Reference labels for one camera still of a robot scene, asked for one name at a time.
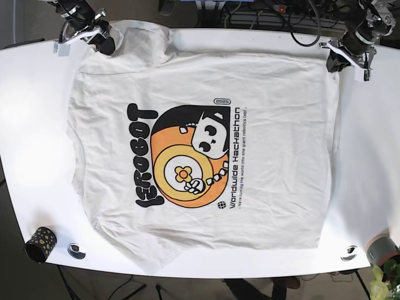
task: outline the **floor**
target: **floor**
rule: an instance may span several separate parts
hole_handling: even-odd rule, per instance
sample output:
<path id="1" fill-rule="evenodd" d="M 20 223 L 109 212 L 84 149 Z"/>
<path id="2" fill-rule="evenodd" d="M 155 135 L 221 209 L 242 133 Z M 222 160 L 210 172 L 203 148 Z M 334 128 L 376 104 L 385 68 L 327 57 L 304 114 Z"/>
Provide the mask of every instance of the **floor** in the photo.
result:
<path id="1" fill-rule="evenodd" d="M 169 17 L 157 12 L 158 0 L 92 0 L 94 9 L 105 7 L 109 20 L 140 19 L 163 24 L 172 28 L 192 28 L 197 23 L 196 7 L 193 2 L 179 2 Z M 36 38 L 55 39 L 63 20 L 54 13 L 54 8 L 45 2 L 26 0 L 26 18 L 24 23 L 25 40 Z M 4 178 L 0 167 L 0 181 Z M 1 295 L 5 299 L 57 299 L 68 300 L 69 295 L 58 274 L 51 264 L 38 265 L 28 259 L 23 252 L 24 241 L 19 232 L 11 200 L 6 185 L 0 187 L 0 273 Z M 107 300 L 112 291 L 129 279 L 129 276 L 83 269 L 63 268 L 67 281 L 82 300 Z M 370 269 L 360 270 L 366 285 L 372 280 Z M 270 279 L 250 279 L 256 288 L 270 296 Z M 132 299 L 158 299 L 155 285 L 163 287 L 164 300 L 228 300 L 234 299 L 221 280 L 210 279 L 174 279 L 160 277 L 135 276 L 134 280 L 121 288 L 112 298 L 122 299 L 146 283 L 147 288 Z M 355 275 L 320 274 L 302 276 L 301 288 L 289 291 L 287 299 L 333 300 L 367 299 Z"/>

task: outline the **white t-shirt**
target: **white t-shirt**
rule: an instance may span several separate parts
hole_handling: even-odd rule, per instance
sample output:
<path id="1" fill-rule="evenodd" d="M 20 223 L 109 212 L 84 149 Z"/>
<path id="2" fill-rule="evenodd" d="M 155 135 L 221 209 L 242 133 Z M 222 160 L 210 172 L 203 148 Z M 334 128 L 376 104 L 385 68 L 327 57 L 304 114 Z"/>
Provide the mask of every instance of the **white t-shirt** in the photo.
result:
<path id="1" fill-rule="evenodd" d="M 315 248 L 331 195 L 337 74 L 320 59 L 187 53 L 168 28 L 90 49 L 69 123 L 93 228 L 149 274 L 185 249 Z"/>

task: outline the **cartoon robot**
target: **cartoon robot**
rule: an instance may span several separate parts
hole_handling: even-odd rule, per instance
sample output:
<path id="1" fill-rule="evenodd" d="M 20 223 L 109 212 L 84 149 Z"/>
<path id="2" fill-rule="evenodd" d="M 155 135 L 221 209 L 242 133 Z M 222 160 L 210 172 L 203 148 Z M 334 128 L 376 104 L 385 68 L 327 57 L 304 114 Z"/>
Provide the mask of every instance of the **cartoon robot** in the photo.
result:
<path id="1" fill-rule="evenodd" d="M 163 196 L 185 208 L 215 201 L 228 182 L 230 107 L 179 106 L 151 133 L 154 180 Z"/>

